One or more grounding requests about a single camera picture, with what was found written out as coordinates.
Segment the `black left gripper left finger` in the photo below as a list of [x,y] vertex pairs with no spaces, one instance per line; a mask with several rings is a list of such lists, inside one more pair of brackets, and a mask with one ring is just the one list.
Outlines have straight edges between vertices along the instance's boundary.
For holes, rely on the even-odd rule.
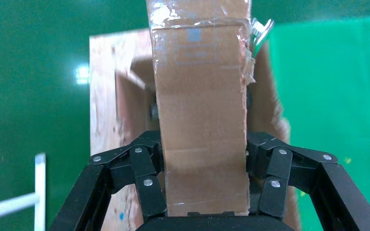
[[99,231],[111,196],[135,184],[144,222],[164,217],[167,204],[157,175],[163,171],[160,131],[90,158],[49,227],[51,231]]

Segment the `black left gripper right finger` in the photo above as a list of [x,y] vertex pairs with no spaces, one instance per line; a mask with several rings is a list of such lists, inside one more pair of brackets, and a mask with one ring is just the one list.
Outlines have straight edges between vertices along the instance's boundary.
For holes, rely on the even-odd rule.
[[337,158],[265,133],[247,134],[246,169],[264,184],[257,214],[281,220],[290,186],[308,194],[325,231],[370,231],[370,204]]

